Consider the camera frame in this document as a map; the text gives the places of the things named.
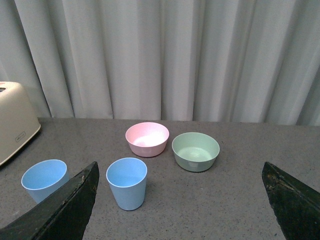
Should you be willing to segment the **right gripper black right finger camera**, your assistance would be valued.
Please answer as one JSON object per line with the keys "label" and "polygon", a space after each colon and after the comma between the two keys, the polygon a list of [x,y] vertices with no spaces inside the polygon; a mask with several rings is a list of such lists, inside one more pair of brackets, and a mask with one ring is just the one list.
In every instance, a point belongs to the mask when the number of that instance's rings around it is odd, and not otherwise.
{"label": "right gripper black right finger camera", "polygon": [[320,193],[270,162],[262,181],[269,204],[287,240],[320,238]]}

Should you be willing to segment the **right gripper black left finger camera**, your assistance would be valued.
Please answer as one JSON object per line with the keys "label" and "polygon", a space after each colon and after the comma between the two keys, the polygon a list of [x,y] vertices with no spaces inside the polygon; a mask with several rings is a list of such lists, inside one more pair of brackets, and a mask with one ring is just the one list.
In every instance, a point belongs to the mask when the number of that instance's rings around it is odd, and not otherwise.
{"label": "right gripper black left finger camera", "polygon": [[0,230],[2,240],[81,240],[96,201],[99,167],[92,162],[30,211]]}

